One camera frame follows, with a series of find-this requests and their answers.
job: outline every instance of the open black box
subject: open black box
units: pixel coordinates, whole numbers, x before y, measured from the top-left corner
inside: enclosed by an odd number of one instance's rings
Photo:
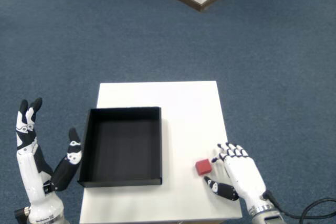
[[[162,184],[161,108],[91,109],[78,183]]]

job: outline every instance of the white tabletop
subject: white tabletop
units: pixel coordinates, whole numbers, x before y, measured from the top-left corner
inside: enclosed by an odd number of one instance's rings
[[[80,223],[217,220],[242,216],[239,201],[215,195],[195,163],[227,141],[215,81],[102,83],[98,108],[162,108],[163,184],[85,188]],[[230,184],[223,165],[208,176]]]

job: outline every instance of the red cube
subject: red cube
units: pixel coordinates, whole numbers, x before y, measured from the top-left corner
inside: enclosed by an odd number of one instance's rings
[[[201,176],[203,174],[211,172],[211,164],[208,159],[204,159],[196,162],[196,170],[198,174]]]

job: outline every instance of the black wire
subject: black wire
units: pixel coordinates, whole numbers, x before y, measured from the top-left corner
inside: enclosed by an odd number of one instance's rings
[[[332,198],[324,198],[324,199],[319,199],[319,200],[313,202],[312,204],[310,204],[310,205],[309,205],[308,207],[306,207],[306,208],[304,209],[304,211],[302,212],[299,223],[300,223],[300,224],[303,224],[303,220],[304,220],[304,219],[308,219],[308,218],[307,218],[308,216],[306,216],[306,215],[307,215],[307,213],[308,213],[313,207],[315,207],[315,206],[317,206],[317,205],[319,205],[319,204],[321,204],[321,203],[323,203],[323,202],[329,202],[329,201],[336,202],[336,199],[332,199]],[[330,214],[328,214],[328,215],[319,215],[319,216],[317,216],[317,217],[319,217],[319,219],[327,219],[327,218],[331,218],[331,217],[334,217],[334,216],[336,216],[336,211],[334,211],[334,212],[332,212],[332,213],[330,213]]]
[[[279,203],[275,199],[275,197],[272,195],[272,193],[269,190],[266,190],[266,192],[263,193],[263,198],[264,199],[269,199],[273,205],[279,209],[280,212],[284,213],[286,216],[291,217],[293,219],[299,219],[299,224],[303,224],[303,220],[305,219],[312,219],[312,220],[318,220],[318,219],[327,219],[336,216],[336,211],[331,212],[330,214],[327,215],[316,215],[316,216],[307,216],[307,213],[315,206],[323,203],[323,202],[336,202],[336,199],[333,198],[324,198],[324,199],[319,199],[317,201],[314,201],[312,204],[310,204],[308,207],[306,207],[301,216],[298,215],[292,215],[289,214],[288,212],[282,210],[279,206]]]

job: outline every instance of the white robotic hand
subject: white robotic hand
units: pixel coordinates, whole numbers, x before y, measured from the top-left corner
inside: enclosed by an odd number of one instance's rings
[[[15,217],[19,223],[26,223],[29,218],[31,224],[65,224],[68,222],[64,218],[64,206],[54,191],[66,189],[75,175],[81,160],[81,145],[76,130],[70,129],[68,153],[53,172],[37,144],[34,129],[36,113],[41,105],[41,98],[30,107],[23,100],[17,114],[16,156],[31,205],[15,211]]]
[[[212,159],[212,163],[218,160],[224,162],[224,168],[231,179],[232,186],[205,177],[213,192],[231,200],[243,198],[248,213],[254,217],[253,223],[284,223],[274,205],[263,198],[266,186],[254,160],[239,145],[226,143],[217,146],[222,152]]]

